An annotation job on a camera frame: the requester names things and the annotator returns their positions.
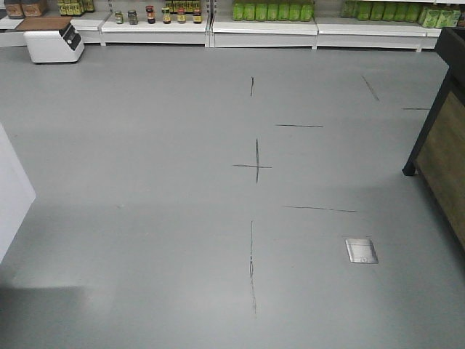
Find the wood panel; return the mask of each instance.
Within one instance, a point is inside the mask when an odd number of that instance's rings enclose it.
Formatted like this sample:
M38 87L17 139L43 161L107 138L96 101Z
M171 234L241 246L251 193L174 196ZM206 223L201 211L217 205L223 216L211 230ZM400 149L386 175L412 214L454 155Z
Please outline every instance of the wood panel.
M465 106L450 92L416 159L465 247Z

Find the green bottle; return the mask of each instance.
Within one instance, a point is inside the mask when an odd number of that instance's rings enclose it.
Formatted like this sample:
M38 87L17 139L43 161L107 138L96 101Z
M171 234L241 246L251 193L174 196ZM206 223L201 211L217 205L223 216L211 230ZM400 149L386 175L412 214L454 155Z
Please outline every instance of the green bottle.
M371 8L370 19L371 20L382 20L384 14L384 2L374 1Z
M384 6L383 20L394 20L395 12L397 11L397 2L387 2Z
M255 20L259 22L264 22L267 20L267 13L268 13L268 4L261 0L255 6Z
M277 20L277 19L278 19L278 3L271 1L268 4L267 20Z
M278 20L289 20L289 8L288 2L281 2L278 8Z
M244 20L255 20L255 3L247 1L244 5Z
M421 13L421 4L418 2L411 2L408 4L407 14L405 15L405 21L414 23L418 20Z
M289 6L289 20L296 22L300 20L300 4L298 2L291 2Z
M353 18L357 17L358 3L359 3L359 1L356 1L355 4L354 4L354 10L352 11L352 17Z
M232 19L244 19L244 3L242 1L236 0L232 3Z
M357 3L357 19L369 20L371 13L371 1L359 1Z
M305 1L303 4L302 4L302 7L300 9L300 20L302 22L309 22L312 20L313 18L313 12L314 12L314 8L313 8L313 4L312 2L310 1Z
M423 25L424 19L426 18L426 11L428 10L428 5L423 5L421 7L420 15L418 16L418 24Z
M355 10L356 1L353 0L346 0L342 3L341 8L341 17L343 18L351 18L354 17L353 13Z
M396 22L403 22L407 15L408 2L398 2L397 9L395 11L394 20Z

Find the epoxy floor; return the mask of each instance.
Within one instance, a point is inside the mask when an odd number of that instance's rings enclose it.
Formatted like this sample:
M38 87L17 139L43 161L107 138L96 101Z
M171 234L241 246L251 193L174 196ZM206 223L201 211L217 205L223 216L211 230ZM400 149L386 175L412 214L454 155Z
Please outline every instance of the epoxy floor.
M446 69L0 49L0 121L37 192L0 265L1 349L462 349L463 252L401 172ZM379 264L350 263L345 238L366 236Z

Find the wooden display counter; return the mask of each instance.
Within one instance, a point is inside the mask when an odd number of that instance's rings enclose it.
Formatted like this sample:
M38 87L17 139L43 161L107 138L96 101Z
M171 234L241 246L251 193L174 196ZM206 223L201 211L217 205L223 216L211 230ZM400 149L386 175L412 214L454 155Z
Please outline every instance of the wooden display counter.
M465 28L445 28L436 51L449 65L403 172L422 176L465 248Z

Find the white scale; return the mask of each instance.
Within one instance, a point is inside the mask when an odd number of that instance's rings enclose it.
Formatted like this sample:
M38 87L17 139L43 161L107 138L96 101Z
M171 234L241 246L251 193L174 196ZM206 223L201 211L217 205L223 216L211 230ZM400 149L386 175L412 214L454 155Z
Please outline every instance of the white scale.
M16 30L25 32L34 63L77 62L84 51L84 42L71 25L71 17L30 17Z

